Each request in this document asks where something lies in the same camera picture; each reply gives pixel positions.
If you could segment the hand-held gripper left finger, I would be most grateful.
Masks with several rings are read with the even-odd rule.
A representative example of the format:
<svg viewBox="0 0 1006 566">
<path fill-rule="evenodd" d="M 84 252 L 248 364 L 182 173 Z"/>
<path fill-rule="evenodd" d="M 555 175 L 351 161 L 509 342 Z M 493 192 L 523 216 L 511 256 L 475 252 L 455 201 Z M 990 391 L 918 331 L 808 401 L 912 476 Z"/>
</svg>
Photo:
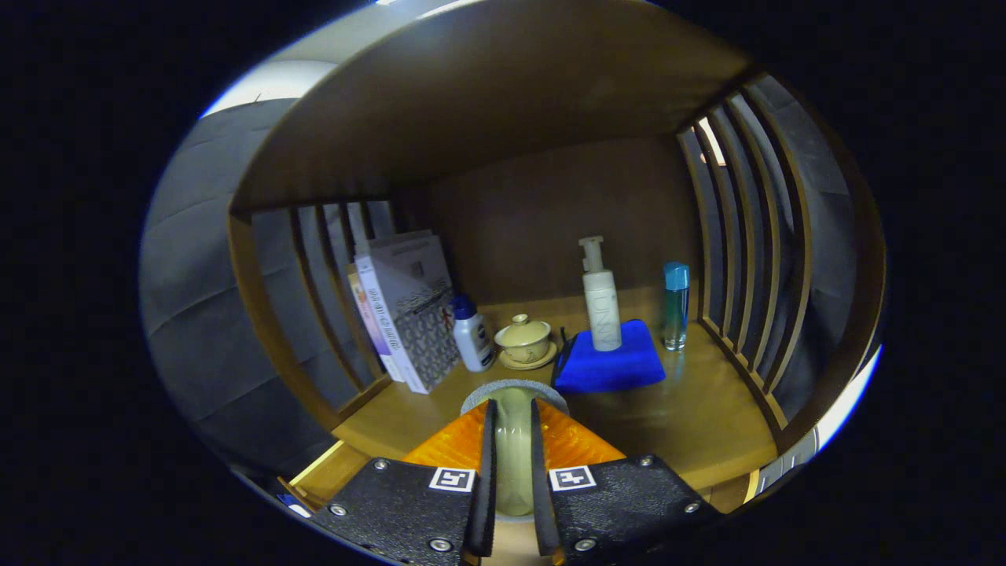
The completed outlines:
<svg viewBox="0 0 1006 566">
<path fill-rule="evenodd" d="M 370 459 L 311 523 L 384 565 L 480 564 L 494 543 L 497 420 L 494 400 L 457 419 L 474 433 L 448 445 L 465 448 L 473 467 Z"/>
</svg>

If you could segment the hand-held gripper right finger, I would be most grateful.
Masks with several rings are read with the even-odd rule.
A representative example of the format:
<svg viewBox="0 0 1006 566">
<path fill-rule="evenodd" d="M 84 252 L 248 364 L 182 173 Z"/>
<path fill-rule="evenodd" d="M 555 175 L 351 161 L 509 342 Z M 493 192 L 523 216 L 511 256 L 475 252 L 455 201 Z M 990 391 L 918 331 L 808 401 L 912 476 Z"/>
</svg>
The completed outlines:
<svg viewBox="0 0 1006 566">
<path fill-rule="evenodd" d="M 720 513 L 654 454 L 628 456 L 542 399 L 531 402 L 538 550 L 554 565 L 631 565 L 710 530 Z"/>
</svg>

